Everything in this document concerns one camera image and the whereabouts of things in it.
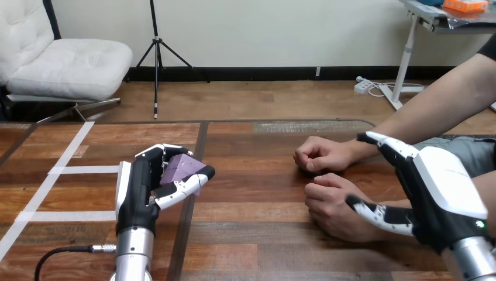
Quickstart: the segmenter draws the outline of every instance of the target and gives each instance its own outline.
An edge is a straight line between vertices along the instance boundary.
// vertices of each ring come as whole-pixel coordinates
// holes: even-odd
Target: human hand
[[[310,136],[296,149],[293,159],[299,167],[309,172],[323,169],[341,171],[353,163],[353,154],[347,143]]]
[[[350,242],[385,239],[385,231],[358,216],[345,202],[354,194],[372,202],[352,182],[329,173],[305,186],[305,205],[315,222],[329,235]]]

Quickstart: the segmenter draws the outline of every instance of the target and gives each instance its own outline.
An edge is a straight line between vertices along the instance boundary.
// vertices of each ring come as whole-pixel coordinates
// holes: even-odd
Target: white desk leg
[[[398,76],[396,77],[396,82],[394,83],[394,89],[391,92],[389,87],[380,87],[384,96],[388,99],[394,109],[398,110],[403,105],[399,101],[399,95],[403,87],[403,82],[405,80],[405,75],[407,74],[408,63],[410,62],[410,57],[412,55],[412,49],[415,43],[415,33],[418,26],[418,16],[412,16],[412,26],[410,28],[410,34],[408,35],[407,44],[405,45],[405,50],[403,51],[403,57],[401,58],[401,63],[399,64]]]

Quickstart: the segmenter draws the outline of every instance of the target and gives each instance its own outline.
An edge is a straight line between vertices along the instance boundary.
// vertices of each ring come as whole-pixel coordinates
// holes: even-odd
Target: chair cushion
[[[53,41],[42,0],[0,0],[0,86]]]
[[[13,95],[104,100],[119,88],[133,54],[119,42],[99,39],[53,41],[7,83]]]

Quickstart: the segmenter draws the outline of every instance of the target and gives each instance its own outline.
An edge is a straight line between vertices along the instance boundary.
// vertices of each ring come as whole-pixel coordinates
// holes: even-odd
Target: white tape
[[[86,122],[79,132],[74,137],[73,141],[66,148],[66,151],[60,156],[55,167],[61,167],[62,169],[69,163],[71,157],[78,149],[81,142],[84,140],[89,130],[93,126],[95,122]],[[7,233],[0,240],[0,262],[3,260],[9,249],[12,247],[17,237],[19,237],[20,233],[26,227],[27,222],[33,217],[35,211],[40,207],[41,203],[47,196],[50,189],[53,187],[55,182],[57,181],[60,174],[53,173],[49,174],[45,181],[42,183],[38,191],[34,194],[33,198],[26,205],[24,210],[17,216],[16,220],[9,228]]]
[[[107,174],[119,173],[119,166],[53,167],[48,174]]]
[[[29,221],[115,221],[115,211],[35,212]]]

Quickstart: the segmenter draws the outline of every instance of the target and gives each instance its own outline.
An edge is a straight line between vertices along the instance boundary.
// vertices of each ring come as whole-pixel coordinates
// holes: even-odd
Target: robotic hand
[[[210,180],[205,166],[181,181],[160,186],[171,157],[192,156],[180,146],[159,144],[138,153],[133,163],[121,162],[116,192],[116,271],[111,281],[151,281],[150,269],[159,212],[184,200]]]
[[[487,209],[460,159],[441,149],[417,150],[374,132],[358,141],[377,145],[396,174],[412,209],[371,204],[348,196],[347,204],[368,222],[412,235],[440,254],[456,280],[496,280],[485,226]]]

